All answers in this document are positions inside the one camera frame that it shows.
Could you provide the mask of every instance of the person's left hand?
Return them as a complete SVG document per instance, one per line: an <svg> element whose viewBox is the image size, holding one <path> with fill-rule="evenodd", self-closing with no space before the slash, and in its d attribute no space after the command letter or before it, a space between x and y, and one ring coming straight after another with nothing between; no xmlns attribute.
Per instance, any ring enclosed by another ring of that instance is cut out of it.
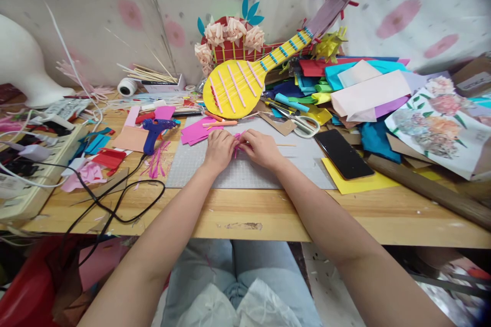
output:
<svg viewBox="0 0 491 327"><path fill-rule="evenodd" d="M226 130L213 130L208 135L208 148L206 149L203 167L210 173L218 175L228 166L235 146L239 141Z"/></svg>

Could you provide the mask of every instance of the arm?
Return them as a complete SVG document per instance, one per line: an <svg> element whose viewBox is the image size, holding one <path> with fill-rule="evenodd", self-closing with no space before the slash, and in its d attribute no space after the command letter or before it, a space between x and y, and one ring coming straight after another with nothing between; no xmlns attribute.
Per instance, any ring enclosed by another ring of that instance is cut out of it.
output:
<svg viewBox="0 0 491 327"><path fill-rule="evenodd" d="M339 270L367 326L452 325L349 213L281 155L271 136L250 129L240 140L255 163L276 174L309 235Z"/></svg>
<svg viewBox="0 0 491 327"><path fill-rule="evenodd" d="M191 237L211 185L227 167L237 144L224 130L211 132L203 165L124 257L80 327L150 326L165 280Z"/></svg>

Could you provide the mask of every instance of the guitar neck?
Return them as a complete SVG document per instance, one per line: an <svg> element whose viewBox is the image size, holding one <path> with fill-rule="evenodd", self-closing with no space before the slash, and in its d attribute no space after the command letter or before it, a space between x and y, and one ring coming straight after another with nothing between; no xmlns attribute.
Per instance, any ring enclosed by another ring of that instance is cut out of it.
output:
<svg viewBox="0 0 491 327"><path fill-rule="evenodd" d="M295 36L290 38L283 45L265 55L261 60L259 60L259 63L267 73L276 68L278 65L282 64L283 61L292 57L304 47L308 46L311 42L312 33L310 33L307 28L304 28L300 32L297 32Z"/></svg>

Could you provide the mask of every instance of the glue gun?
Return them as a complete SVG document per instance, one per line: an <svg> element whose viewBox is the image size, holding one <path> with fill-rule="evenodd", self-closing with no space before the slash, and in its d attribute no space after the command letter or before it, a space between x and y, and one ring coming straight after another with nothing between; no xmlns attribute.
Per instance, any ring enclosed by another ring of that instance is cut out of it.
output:
<svg viewBox="0 0 491 327"><path fill-rule="evenodd" d="M172 129L177 124L173 120L164 120L164 119L145 119L143 121L143 129L148 130L147 140L145 141L145 145L143 146L143 153L147 156L153 155L155 151L155 141L159 137L160 133L162 133L166 129Z"/></svg>

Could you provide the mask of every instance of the power strip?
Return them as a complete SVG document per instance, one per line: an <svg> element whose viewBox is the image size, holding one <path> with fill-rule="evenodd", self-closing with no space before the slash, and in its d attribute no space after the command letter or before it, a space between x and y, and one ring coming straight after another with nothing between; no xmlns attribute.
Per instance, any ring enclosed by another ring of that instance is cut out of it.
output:
<svg viewBox="0 0 491 327"><path fill-rule="evenodd" d="M85 126L75 125L75 129L70 135L60 137L58 143L50 147L54 154L45 162L47 164L68 165L68 161L80 146L78 140L87 134L88 130ZM40 170L27 179L43 185L55 185L60 181L60 175L65 170L56 166L40 166ZM5 200L3 203L0 202L0 222L8 224L13 220L28 220L37 216L53 189L27 185L17 197Z"/></svg>

